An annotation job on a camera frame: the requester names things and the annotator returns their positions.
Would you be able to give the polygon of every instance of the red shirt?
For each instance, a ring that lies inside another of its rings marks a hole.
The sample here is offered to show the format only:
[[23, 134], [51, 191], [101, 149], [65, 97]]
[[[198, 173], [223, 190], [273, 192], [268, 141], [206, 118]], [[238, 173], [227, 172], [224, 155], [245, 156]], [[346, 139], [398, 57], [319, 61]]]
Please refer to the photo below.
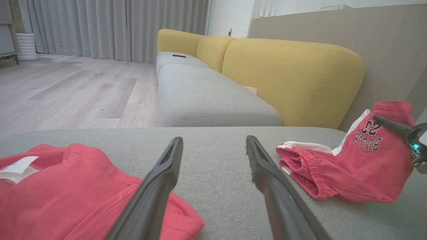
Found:
[[[2, 239], [104, 239], [142, 180], [117, 169], [100, 149], [81, 144], [36, 146], [0, 158], [0, 169], [38, 156], [40, 170], [18, 184], [0, 180]], [[180, 197], [169, 196], [160, 239], [190, 240], [203, 219]]]

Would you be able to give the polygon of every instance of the gray curtain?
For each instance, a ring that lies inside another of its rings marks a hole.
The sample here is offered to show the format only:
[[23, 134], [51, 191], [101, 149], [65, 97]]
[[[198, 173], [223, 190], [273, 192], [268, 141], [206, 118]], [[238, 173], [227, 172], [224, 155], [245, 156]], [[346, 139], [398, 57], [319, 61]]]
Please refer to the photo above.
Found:
[[38, 53], [152, 63], [162, 28], [204, 34], [208, 0], [27, 0]]

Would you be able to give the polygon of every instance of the wall outlet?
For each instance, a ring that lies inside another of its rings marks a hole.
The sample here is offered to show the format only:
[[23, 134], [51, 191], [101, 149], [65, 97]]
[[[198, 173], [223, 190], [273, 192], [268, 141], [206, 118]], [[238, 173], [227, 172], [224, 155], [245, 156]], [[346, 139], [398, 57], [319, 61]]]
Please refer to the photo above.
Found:
[[231, 37], [231, 33], [233, 32], [233, 28], [231, 26], [227, 27], [228, 36]]

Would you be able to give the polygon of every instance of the yellow sofa backrest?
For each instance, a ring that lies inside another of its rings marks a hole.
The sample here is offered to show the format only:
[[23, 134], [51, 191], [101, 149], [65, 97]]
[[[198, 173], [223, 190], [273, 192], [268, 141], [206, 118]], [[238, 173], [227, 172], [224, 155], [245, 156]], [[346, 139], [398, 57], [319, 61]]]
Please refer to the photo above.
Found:
[[177, 52], [196, 56], [197, 45], [203, 35], [171, 29], [160, 29], [157, 34], [157, 53]]
[[225, 51], [235, 38], [224, 36], [205, 36], [197, 44], [196, 57], [209, 67], [221, 72]]
[[222, 74], [258, 89], [283, 126], [337, 129], [365, 72], [359, 55], [321, 43], [242, 38], [225, 53]]

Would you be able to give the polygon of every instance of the sofa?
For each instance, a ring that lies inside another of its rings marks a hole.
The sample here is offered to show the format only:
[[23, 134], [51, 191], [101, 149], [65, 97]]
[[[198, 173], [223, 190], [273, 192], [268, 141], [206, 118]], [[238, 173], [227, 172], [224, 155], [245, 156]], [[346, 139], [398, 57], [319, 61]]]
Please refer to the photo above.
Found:
[[[98, 147], [119, 169], [144, 178], [173, 137], [181, 136], [184, 150], [173, 192], [188, 202], [205, 221], [197, 240], [270, 240], [271, 227], [264, 196], [252, 183], [246, 155], [246, 136], [254, 135], [278, 164], [275, 148], [294, 140], [339, 145], [344, 132], [315, 127], [182, 127], [141, 129], [50, 130], [0, 141], [0, 157], [27, 151], [38, 144]], [[305, 204], [332, 240], [425, 239], [427, 208], [425, 176], [415, 171], [397, 202], [351, 203], [336, 197], [310, 197], [289, 178]]]
[[[161, 127], [337, 129], [365, 69], [359, 55], [331, 44], [162, 29], [157, 46]], [[258, 96], [242, 86], [256, 88]]]

